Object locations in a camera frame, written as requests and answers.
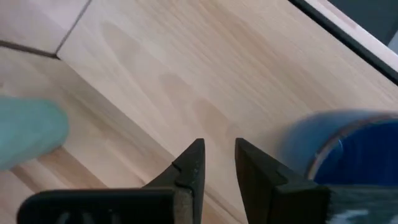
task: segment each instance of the plywood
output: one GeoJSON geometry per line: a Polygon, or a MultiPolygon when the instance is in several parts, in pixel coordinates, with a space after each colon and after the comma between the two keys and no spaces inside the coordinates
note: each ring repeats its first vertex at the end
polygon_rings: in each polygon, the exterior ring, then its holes
{"type": "Polygon", "coordinates": [[[388,46],[377,40],[367,30],[363,29],[354,20],[341,12],[328,0],[306,0],[312,7],[331,20],[340,29],[358,41],[375,56],[388,64],[395,71],[398,71],[398,55],[388,46]]]}
{"type": "Polygon", "coordinates": [[[173,156],[205,138],[206,193],[242,223],[236,137],[282,159],[284,131],[304,116],[398,110],[395,85],[288,1],[93,1],[58,56],[126,133],[173,156]]]}
{"type": "MultiPolygon", "coordinates": [[[[34,192],[141,187],[174,159],[132,123],[129,128],[134,131],[124,133],[122,128],[115,131],[112,121],[102,122],[100,118],[106,119],[105,114],[111,111],[117,116],[115,120],[125,118],[100,97],[84,103],[84,96],[90,97],[95,91],[65,63],[0,49],[0,67],[0,94],[53,100],[66,111],[70,123],[70,134],[62,147],[9,171],[0,171],[0,223],[15,223],[19,205],[34,192]],[[73,96],[75,93],[83,95],[82,101],[73,96]]],[[[208,195],[203,222],[236,223],[208,195]]]]}
{"type": "Polygon", "coordinates": [[[88,0],[0,0],[0,40],[55,53],[88,0]]]}

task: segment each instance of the wooden plank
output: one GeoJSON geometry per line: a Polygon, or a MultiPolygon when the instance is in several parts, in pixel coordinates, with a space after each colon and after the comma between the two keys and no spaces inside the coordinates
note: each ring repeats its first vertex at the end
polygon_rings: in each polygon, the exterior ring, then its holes
{"type": "Polygon", "coordinates": [[[0,0],[0,40],[55,53],[88,0],[0,0]]]}
{"type": "Polygon", "coordinates": [[[327,0],[305,0],[375,56],[398,71],[398,55],[327,0]]]}
{"type": "Polygon", "coordinates": [[[174,156],[205,138],[206,192],[241,222],[236,137],[280,159],[306,115],[398,109],[395,85],[288,1],[92,2],[58,56],[174,156]]]}
{"type": "MultiPolygon", "coordinates": [[[[7,178],[11,175],[16,180],[0,184],[4,223],[15,221],[19,204],[33,192],[141,187],[175,159],[113,104],[99,97],[64,62],[0,48],[0,66],[0,94],[53,100],[66,111],[70,123],[70,134],[62,148],[6,172],[7,178]],[[20,195],[9,193],[12,186],[13,193],[20,195]]],[[[207,195],[202,220],[237,223],[219,201],[207,195]]]]}

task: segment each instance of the blue container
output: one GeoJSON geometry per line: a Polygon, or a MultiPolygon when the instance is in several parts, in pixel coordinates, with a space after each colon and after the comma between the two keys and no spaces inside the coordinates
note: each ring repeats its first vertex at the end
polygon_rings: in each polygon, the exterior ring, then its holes
{"type": "Polygon", "coordinates": [[[398,185],[398,115],[331,111],[297,123],[281,161],[319,184],[398,185]]]}

